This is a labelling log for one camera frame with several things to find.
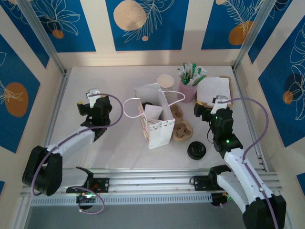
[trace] black cup lid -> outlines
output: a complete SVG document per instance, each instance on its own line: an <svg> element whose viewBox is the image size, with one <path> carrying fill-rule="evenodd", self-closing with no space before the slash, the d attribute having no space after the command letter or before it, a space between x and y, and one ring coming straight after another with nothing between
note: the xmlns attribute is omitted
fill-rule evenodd
<svg viewBox="0 0 305 229"><path fill-rule="evenodd" d="M192 142L187 148L187 154L193 160L200 160L206 153L206 148L201 142Z"/></svg>

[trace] cream wall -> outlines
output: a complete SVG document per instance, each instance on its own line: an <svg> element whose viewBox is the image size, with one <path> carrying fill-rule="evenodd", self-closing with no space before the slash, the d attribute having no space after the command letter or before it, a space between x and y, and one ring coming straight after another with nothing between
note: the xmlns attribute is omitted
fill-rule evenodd
<svg viewBox="0 0 305 229"><path fill-rule="evenodd" d="M117 52L105 0L81 0L96 52L59 53L66 68L73 66L233 65L239 49L201 50L214 0L190 0L181 51Z"/></svg>
<svg viewBox="0 0 305 229"><path fill-rule="evenodd" d="M283 187L283 196L299 229L304 228L305 196L296 175L305 172L305 139L284 148L258 78L303 18L304 9L304 0L293 0L253 65L246 57L237 71L237 77L241 80L247 96L258 100L268 108L270 125L267 135L261 141L262 149L278 174ZM264 113L256 105L252 106L251 113L257 133L261 134L265 126Z"/></svg>
<svg viewBox="0 0 305 229"><path fill-rule="evenodd" d="M0 147L0 180L5 181L0 196L0 228L6 229L14 217L13 212L23 186L21 178L31 149L41 145L46 136L62 76L52 61L49 61L46 69L42 66L1 7L0 34L41 83L17 153Z"/></svg>

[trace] orange circle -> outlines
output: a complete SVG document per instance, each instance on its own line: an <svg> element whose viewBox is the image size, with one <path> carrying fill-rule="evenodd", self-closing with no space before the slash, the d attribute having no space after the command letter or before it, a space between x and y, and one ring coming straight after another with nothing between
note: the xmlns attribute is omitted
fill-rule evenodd
<svg viewBox="0 0 305 229"><path fill-rule="evenodd" d="M60 31L60 30L53 30L53 31L52 31L52 34L53 34L53 36L54 36L55 38L57 38L57 39L62 39L62 38L64 37L63 32Z"/></svg>
<svg viewBox="0 0 305 229"><path fill-rule="evenodd" d="M122 1L113 11L114 21L120 29L132 31L141 28L147 19L143 7L134 0Z"/></svg>
<svg viewBox="0 0 305 229"><path fill-rule="evenodd" d="M292 92L290 92L290 91L286 91L286 92L283 94L283 101L284 101L284 103L286 103L286 104L292 103L293 98L294 98L294 95L293 95Z"/></svg>
<svg viewBox="0 0 305 229"><path fill-rule="evenodd" d="M4 94L8 97L5 99L5 106L8 112L12 116L23 117L29 105L27 89L20 83L10 83L6 86Z"/></svg>
<svg viewBox="0 0 305 229"><path fill-rule="evenodd" d="M231 30L229 34L229 42L232 45L240 45L243 44L246 35L248 34L253 21L246 21L243 24L237 25L234 29Z"/></svg>
<svg viewBox="0 0 305 229"><path fill-rule="evenodd" d="M224 4L226 1L227 1L227 0L216 0L215 2L216 2L217 5L222 5L222 4Z"/></svg>

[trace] white paper bag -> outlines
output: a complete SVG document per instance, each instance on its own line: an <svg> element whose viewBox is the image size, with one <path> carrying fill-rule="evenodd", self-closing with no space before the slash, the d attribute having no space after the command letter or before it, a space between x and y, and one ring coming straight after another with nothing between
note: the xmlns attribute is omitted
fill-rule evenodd
<svg viewBox="0 0 305 229"><path fill-rule="evenodd" d="M169 105L158 83L146 84L142 87L137 87L134 90L135 90L136 98L131 98L131 99L140 100L138 105L138 110L140 114L135 117L128 116L125 113L125 111L124 114L130 118L140 117L141 124L143 127L143 133L147 140L149 149L153 149L168 144L172 137L173 126L175 122L173 114L170 110L170 105L183 100L185 98L184 94L182 94L184 96L183 99L178 100ZM161 106L163 108L159 118L161 120L160 122L155 124L148 122L147 117L144 113L144 109L142 107L142 104L146 102L152 103L153 105L156 106Z"/></svg>

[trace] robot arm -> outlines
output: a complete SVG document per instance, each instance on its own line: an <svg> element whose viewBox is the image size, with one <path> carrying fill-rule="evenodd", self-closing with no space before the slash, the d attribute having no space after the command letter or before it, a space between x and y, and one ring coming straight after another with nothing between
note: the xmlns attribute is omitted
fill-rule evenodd
<svg viewBox="0 0 305 229"><path fill-rule="evenodd" d="M243 158L243 145L233 134L233 112L226 104L219 103L226 100L221 96L216 97L213 109L205 108L200 102L194 107L195 116L202 116L202 120L209 123L214 147L230 166L211 168L204 183L216 189L222 188L232 197L243 213L247 229L275 228L268 202L271 203L277 224L282 229L285 225L286 202L282 196L273 194L247 157Z"/></svg>
<svg viewBox="0 0 305 229"><path fill-rule="evenodd" d="M31 186L38 165L48 152L54 147L57 147L47 159L45 163L46 166L42 167L39 171L34 188L41 193L50 196L60 187L85 185L86 188L91 188L91 186L93 186L93 173L80 167L71 170L63 170L62 165L84 146L99 139L107 130L107 128L102 128L84 131L88 128L110 124L109 113L112 110L112 106L109 97L90 96L99 93L98 89L89 90L89 93L86 95L90 100L90 103L85 105L83 105L82 102L77 103L80 115L87 115L87 117L85 122L70 135L76 136L61 144L60 147L57 147L59 143L55 143L47 147L37 146L32 150L22 176L22 182L25 185Z"/></svg>

